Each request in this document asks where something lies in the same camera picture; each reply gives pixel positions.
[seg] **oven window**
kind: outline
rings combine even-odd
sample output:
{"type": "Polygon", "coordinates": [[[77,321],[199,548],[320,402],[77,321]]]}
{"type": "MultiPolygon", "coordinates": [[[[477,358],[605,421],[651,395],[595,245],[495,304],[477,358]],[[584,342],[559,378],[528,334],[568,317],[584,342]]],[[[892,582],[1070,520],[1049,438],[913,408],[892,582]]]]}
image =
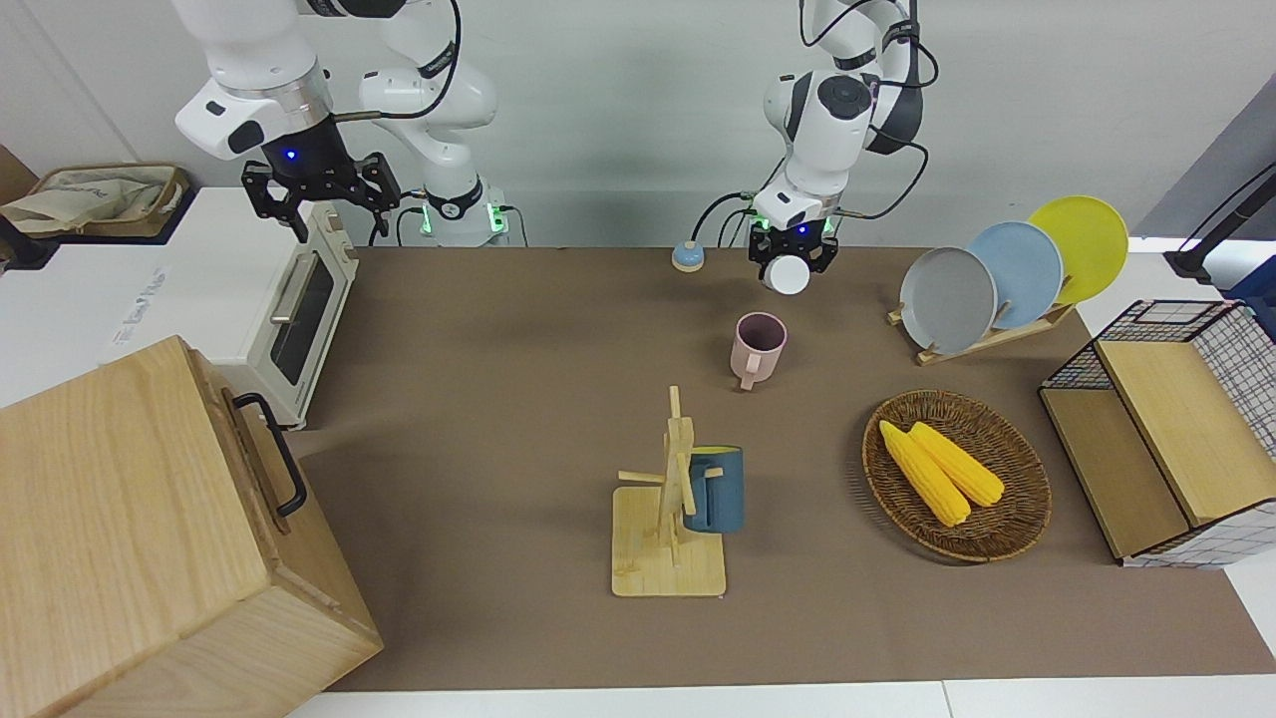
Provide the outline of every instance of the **oven window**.
{"type": "Polygon", "coordinates": [[[323,323],[323,312],[328,307],[332,289],[332,273],[320,259],[314,273],[310,274],[310,283],[306,284],[301,297],[296,319],[291,324],[279,326],[279,333],[274,335],[271,361],[283,372],[283,377],[292,386],[297,386],[297,381],[301,380],[301,370],[306,366],[310,346],[314,344],[315,335],[319,333],[319,324],[323,323]]]}

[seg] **plate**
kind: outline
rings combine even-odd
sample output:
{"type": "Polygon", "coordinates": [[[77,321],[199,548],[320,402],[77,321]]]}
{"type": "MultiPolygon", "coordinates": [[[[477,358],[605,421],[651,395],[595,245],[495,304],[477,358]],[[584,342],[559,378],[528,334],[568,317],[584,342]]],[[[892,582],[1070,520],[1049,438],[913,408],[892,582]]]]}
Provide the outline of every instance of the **plate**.
{"type": "Polygon", "coordinates": [[[988,267],[960,246],[926,251],[900,288],[903,328],[935,353],[958,353],[984,338],[997,314],[997,284],[988,267]]]}
{"type": "Polygon", "coordinates": [[[1116,279],[1129,254],[1125,219],[1111,204],[1094,196],[1060,196],[1028,217],[1050,235],[1063,256],[1060,304],[1076,304],[1097,295],[1116,279]]]}
{"type": "Polygon", "coordinates": [[[993,321],[1013,329],[1050,310],[1063,284],[1063,256],[1050,235],[1027,222],[1002,222],[980,232],[966,249],[993,274],[997,300],[1011,305],[993,321]]]}
{"type": "Polygon", "coordinates": [[[1012,559],[1032,548],[1050,524],[1050,482],[1032,445],[968,397],[921,390],[889,399],[869,418],[861,446],[865,480],[878,505],[930,551],[974,564],[1012,559]],[[878,431],[882,420],[903,431],[914,422],[934,427],[1002,480],[1002,500],[989,508],[971,505],[970,518],[956,527],[940,524],[887,453],[878,431]]]}

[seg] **pink mug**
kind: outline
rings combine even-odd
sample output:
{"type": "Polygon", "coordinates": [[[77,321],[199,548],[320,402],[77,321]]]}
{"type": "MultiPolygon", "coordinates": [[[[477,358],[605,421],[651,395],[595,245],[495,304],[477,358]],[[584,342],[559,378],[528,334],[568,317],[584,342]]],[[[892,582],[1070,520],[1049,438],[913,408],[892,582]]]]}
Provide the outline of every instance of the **pink mug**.
{"type": "Polygon", "coordinates": [[[740,316],[731,346],[731,372],[740,377],[741,390],[753,392],[754,384],[771,377],[787,341],[789,328],[780,316],[766,311],[740,316]]]}

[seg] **yellow corn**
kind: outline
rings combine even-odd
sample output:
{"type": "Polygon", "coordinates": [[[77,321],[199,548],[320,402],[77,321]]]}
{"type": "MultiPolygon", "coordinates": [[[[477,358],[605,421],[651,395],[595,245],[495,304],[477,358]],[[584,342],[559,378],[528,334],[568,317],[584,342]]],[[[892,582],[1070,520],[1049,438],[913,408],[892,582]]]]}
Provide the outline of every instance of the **yellow corn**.
{"type": "Polygon", "coordinates": [[[957,491],[944,471],[909,435],[891,422],[880,422],[882,439],[891,459],[900,465],[912,488],[946,527],[956,527],[970,517],[970,504],[957,491]]]}
{"type": "Polygon", "coordinates": [[[934,427],[917,422],[909,430],[909,436],[935,460],[935,464],[939,464],[953,485],[971,501],[980,506],[991,506],[1002,500],[1002,495],[1005,494],[1002,480],[934,427]]]}

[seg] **black cable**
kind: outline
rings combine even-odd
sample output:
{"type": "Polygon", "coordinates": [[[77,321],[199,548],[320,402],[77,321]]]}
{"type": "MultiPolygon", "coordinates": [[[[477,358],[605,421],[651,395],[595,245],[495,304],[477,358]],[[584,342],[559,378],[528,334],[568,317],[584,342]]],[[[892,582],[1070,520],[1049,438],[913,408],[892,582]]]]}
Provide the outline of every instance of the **black cable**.
{"type": "Polygon", "coordinates": [[[819,34],[815,36],[815,40],[806,40],[806,0],[798,0],[798,32],[801,36],[801,43],[805,45],[806,47],[814,47],[819,45],[819,41],[824,40],[824,37],[827,37],[829,32],[833,32],[833,28],[837,27],[837,23],[842,22],[842,18],[850,15],[851,13],[857,10],[861,5],[868,5],[869,3],[872,3],[872,0],[859,0],[859,3],[855,3],[850,8],[842,10],[841,14],[833,18],[833,22],[828,23],[828,27],[819,31],[819,34]]]}
{"type": "MultiPolygon", "coordinates": [[[[753,210],[753,207],[749,207],[748,212],[752,212],[752,210],[753,210]]],[[[744,228],[744,222],[749,217],[748,212],[740,214],[740,219],[735,223],[735,228],[731,230],[731,241],[726,242],[727,249],[735,246],[735,240],[740,238],[740,230],[744,228]]]]}
{"type": "MultiPolygon", "coordinates": [[[[745,207],[744,209],[736,209],[735,212],[731,212],[730,214],[727,214],[725,219],[722,219],[722,226],[718,228],[718,242],[717,242],[717,247],[718,249],[722,249],[722,237],[726,236],[726,226],[731,223],[731,218],[735,217],[736,214],[739,214],[740,216],[740,222],[744,222],[744,216],[748,214],[753,209],[749,208],[749,207],[745,207]]],[[[731,237],[731,244],[735,244],[735,237],[731,237]]]]}
{"type": "Polygon", "coordinates": [[[711,203],[711,204],[709,204],[709,205],[708,205],[708,207],[707,207],[707,208],[704,209],[704,213],[703,213],[703,214],[701,214],[701,218],[699,218],[699,219],[697,219],[697,222],[695,222],[695,228],[694,228],[694,230],[692,230],[692,241],[694,242],[694,241],[695,241],[695,237],[697,237],[697,236],[699,236],[699,233],[701,233],[701,227],[702,227],[702,226],[704,226],[704,219],[709,218],[709,214],[711,214],[711,213],[713,213],[713,209],[717,209],[717,208],[718,208],[718,207],[720,207],[721,204],[723,204],[723,203],[726,203],[726,201],[730,201],[730,200],[732,200],[732,199],[744,199],[744,198],[745,198],[745,194],[744,194],[743,191],[732,191],[731,194],[723,194],[722,196],[718,196],[717,199],[715,199],[715,200],[713,200],[713,201],[712,201],[712,203],[711,203]]]}
{"type": "Polygon", "coordinates": [[[909,89],[924,89],[924,88],[930,87],[931,84],[935,84],[937,82],[939,82],[939,60],[935,59],[934,52],[931,52],[930,50],[928,50],[926,46],[923,45],[920,40],[914,40],[912,42],[914,42],[914,45],[916,45],[917,50],[923,55],[925,55],[928,60],[930,60],[930,66],[934,68],[935,73],[933,75],[930,75],[930,79],[928,79],[926,82],[896,82],[893,79],[880,79],[880,80],[878,80],[879,85],[883,85],[883,87],[903,87],[903,88],[909,88],[909,89]]]}
{"type": "Polygon", "coordinates": [[[518,214],[518,228],[523,233],[523,246],[531,246],[531,242],[527,241],[527,219],[523,218],[523,210],[513,204],[501,204],[498,209],[518,214]]]}
{"type": "Polygon", "coordinates": [[[1249,189],[1249,185],[1252,185],[1256,181],[1258,181],[1263,175],[1266,175],[1267,172],[1272,171],[1272,168],[1276,168],[1276,162],[1272,162],[1271,165],[1267,165],[1266,167],[1258,170],[1258,173],[1254,175],[1254,176],[1252,176],[1252,177],[1249,177],[1249,181],[1247,181],[1245,184],[1243,184],[1239,187],[1236,187],[1236,191],[1233,191],[1231,194],[1229,194],[1228,198],[1224,199],[1221,204],[1219,204],[1217,207],[1213,208],[1213,212],[1210,212],[1208,217],[1206,217],[1199,224],[1197,224],[1197,228],[1192,230],[1192,232],[1188,233],[1187,237],[1184,237],[1183,244],[1179,245],[1179,251],[1183,251],[1183,247],[1187,246],[1189,241],[1192,241],[1193,238],[1196,238],[1196,235],[1201,230],[1203,230],[1205,226],[1207,223],[1210,223],[1210,219],[1215,218],[1219,214],[1219,212],[1222,212],[1224,207],[1226,207],[1228,204],[1231,204],[1231,200],[1235,199],[1238,194],[1240,194],[1242,191],[1249,189]]]}
{"type": "Polygon", "coordinates": [[[403,216],[404,214],[425,214],[425,207],[408,207],[399,212],[397,219],[394,219],[394,241],[403,246],[403,216]]]}
{"type": "Polygon", "coordinates": [[[879,128],[877,128],[874,125],[869,125],[869,129],[872,129],[873,131],[880,134],[882,136],[884,136],[884,138],[887,138],[887,139],[889,139],[892,142],[898,142],[900,144],[903,144],[903,145],[907,145],[907,147],[912,147],[915,149],[921,150],[921,166],[917,167],[917,173],[912,177],[912,181],[909,182],[909,186],[905,187],[903,194],[901,194],[900,198],[896,199],[894,201],[892,201],[891,205],[887,207],[886,209],[883,209],[883,210],[880,210],[880,212],[878,212],[875,214],[861,214],[859,212],[847,212],[847,210],[840,210],[838,212],[840,216],[842,216],[842,217],[850,217],[852,219],[880,219],[882,217],[884,217],[884,216],[889,214],[891,212],[893,212],[896,207],[898,207],[900,204],[902,204],[903,200],[909,198],[909,194],[912,193],[912,189],[915,186],[917,186],[917,182],[921,181],[921,175],[924,175],[926,172],[926,166],[930,163],[930,150],[926,149],[925,147],[917,144],[916,142],[909,142],[909,140],[905,140],[905,139],[900,139],[898,136],[892,136],[892,135],[882,131],[879,128]]]}
{"type": "Polygon", "coordinates": [[[385,112],[382,110],[371,110],[334,115],[333,119],[338,122],[351,120],[416,120],[429,115],[439,105],[441,105],[443,99],[448,96],[448,89],[452,88],[452,78],[456,77],[457,64],[461,61],[461,5],[457,5],[457,0],[452,0],[452,17],[456,20],[457,32],[452,40],[452,60],[448,62],[448,77],[443,79],[443,87],[439,89],[439,96],[426,105],[424,110],[416,112],[385,112]]]}
{"type": "Polygon", "coordinates": [[[758,191],[762,191],[763,189],[767,189],[767,185],[771,184],[771,180],[776,179],[776,175],[780,173],[780,167],[783,166],[783,163],[785,163],[785,158],[781,157],[780,161],[776,162],[776,167],[773,170],[771,170],[769,175],[767,175],[767,181],[762,182],[762,186],[758,187],[758,191]]]}

